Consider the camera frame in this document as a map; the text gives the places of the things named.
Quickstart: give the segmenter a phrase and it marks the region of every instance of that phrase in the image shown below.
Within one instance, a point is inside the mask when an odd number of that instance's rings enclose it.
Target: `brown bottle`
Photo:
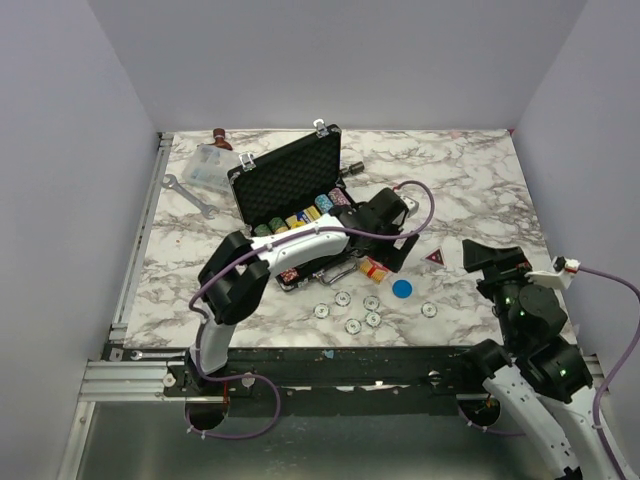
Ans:
[[[225,140],[226,132],[224,128],[215,128],[213,130],[213,143],[209,145],[213,145],[214,147],[224,148],[225,150],[233,150],[233,147],[229,142]]]

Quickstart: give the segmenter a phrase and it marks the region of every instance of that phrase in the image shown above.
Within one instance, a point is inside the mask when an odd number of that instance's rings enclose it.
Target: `gray floor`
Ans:
[[[261,422],[232,419],[226,427],[249,431]],[[258,439],[202,441],[186,434],[181,405],[129,403],[97,407],[79,478],[546,480],[552,476],[526,439],[482,434],[466,428],[458,417],[289,417]]]

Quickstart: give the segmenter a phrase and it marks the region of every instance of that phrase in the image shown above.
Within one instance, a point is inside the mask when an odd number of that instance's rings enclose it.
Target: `table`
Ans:
[[[229,131],[228,140],[235,151],[258,157],[308,133]],[[180,178],[196,147],[212,141],[211,131],[177,133],[166,172]],[[545,269],[550,264],[509,133],[344,130],[341,162],[348,165],[356,161],[366,166],[364,173],[346,179],[356,201],[369,200],[382,187],[405,179],[421,180],[434,193],[434,220],[403,270],[381,285],[355,272],[330,287],[311,282],[287,293],[272,280],[258,310],[238,325],[231,346],[441,346],[471,345],[485,338],[501,343],[491,305],[475,290],[480,274],[467,274],[462,268],[461,241],[470,238],[494,247],[518,245],[534,268]],[[193,342],[199,317],[188,310],[187,302],[199,287],[197,274],[221,239],[243,227],[231,195],[188,188],[221,212],[206,220],[176,192],[160,192],[128,318],[128,348],[185,348]],[[427,215],[428,199],[418,188],[408,187],[405,192],[421,205],[407,221],[411,229]],[[434,270],[424,257],[438,247],[444,252],[446,268]],[[397,279],[413,285],[409,298],[393,295],[391,284]],[[335,304],[338,291],[351,295],[347,307]],[[382,324],[371,328],[363,322],[362,331],[350,335],[345,323],[350,318],[364,320],[362,301],[368,295],[381,301]],[[435,317],[422,315],[425,302],[437,306]],[[327,318],[314,316],[318,303],[330,306]],[[563,333],[575,343],[569,323]]]

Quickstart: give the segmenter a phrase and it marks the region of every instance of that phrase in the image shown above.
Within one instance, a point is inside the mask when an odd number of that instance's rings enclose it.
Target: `wrench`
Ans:
[[[215,218],[215,214],[220,211],[218,210],[218,208],[214,207],[213,205],[208,205],[204,203],[202,200],[196,197],[193,193],[191,193],[189,190],[187,190],[182,185],[180,185],[175,175],[171,175],[170,173],[166,174],[162,179],[161,184],[164,188],[170,188],[172,190],[175,190],[184,198],[189,200],[192,204],[194,204],[196,207],[198,207],[198,209],[200,210],[204,218],[211,220]]]
[[[176,352],[141,352],[140,350],[134,350],[131,353],[131,360],[135,360],[135,361],[142,360],[142,359],[161,360],[165,358],[173,358],[173,357],[179,357],[179,356],[180,356],[180,353],[176,353]]]

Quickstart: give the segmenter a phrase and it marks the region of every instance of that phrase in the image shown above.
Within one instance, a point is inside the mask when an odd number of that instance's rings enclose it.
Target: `clear plastic container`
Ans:
[[[237,153],[200,145],[183,170],[182,178],[190,185],[231,193],[227,172],[238,165]]]

